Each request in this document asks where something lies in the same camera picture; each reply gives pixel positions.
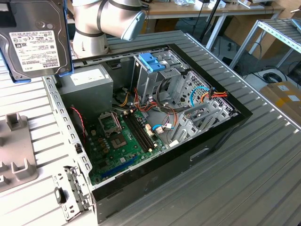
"blue plastic latch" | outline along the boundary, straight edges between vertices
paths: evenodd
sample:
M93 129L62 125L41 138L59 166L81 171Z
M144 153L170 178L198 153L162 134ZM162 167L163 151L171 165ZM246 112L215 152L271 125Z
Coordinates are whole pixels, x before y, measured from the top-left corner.
M139 59L141 59L141 61L151 72L158 72L165 69L165 66L161 65L158 59L150 53L139 54Z

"hard drive label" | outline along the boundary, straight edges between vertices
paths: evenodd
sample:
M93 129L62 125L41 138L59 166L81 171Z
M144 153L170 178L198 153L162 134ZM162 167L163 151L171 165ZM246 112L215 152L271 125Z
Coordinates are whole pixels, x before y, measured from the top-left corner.
M24 72L59 67L53 31L9 33Z

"side panel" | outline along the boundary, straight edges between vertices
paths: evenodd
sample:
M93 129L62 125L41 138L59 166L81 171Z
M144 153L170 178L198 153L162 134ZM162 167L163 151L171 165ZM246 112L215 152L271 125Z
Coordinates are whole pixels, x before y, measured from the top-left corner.
M235 128L225 130L105 198L97 199L99 193L105 192L104 187L93 191L98 224L203 160L208 154L217 150Z

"metal rack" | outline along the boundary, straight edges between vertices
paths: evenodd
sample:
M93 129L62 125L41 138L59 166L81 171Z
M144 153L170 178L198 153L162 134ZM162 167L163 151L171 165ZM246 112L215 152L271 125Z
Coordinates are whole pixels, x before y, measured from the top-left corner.
M152 33L133 42L109 39L113 52L175 43L226 87L253 116L215 153L102 225L292 225L301 219L301 133L267 99L181 31ZM13 84L0 61L0 119L26 115L39 177L0 193L2 222L65 225L51 178L72 166L41 78ZM96 225L87 211L70 225Z
M289 55L296 50L297 52L301 53L301 34L294 27L289 19L276 19L276 20L257 20L254 24L253 28L251 29L250 33L246 37L244 43L241 45L239 51L235 55L234 59L230 64L230 68L234 68L241 56L244 53L245 48L247 47L248 43L258 29L263 29L263 32L259 35L256 43L260 43L266 33L273 35L275 38L282 41L284 44L291 47L288 53L280 60L277 67L281 66L281 64L289 57ZM250 50L250 54L254 52L258 44L254 44Z

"hard drive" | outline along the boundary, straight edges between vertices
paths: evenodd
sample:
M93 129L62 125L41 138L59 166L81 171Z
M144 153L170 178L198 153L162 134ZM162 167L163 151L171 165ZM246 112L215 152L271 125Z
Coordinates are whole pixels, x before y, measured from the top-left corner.
M0 0L0 50L14 82L72 71L65 5L63 0Z

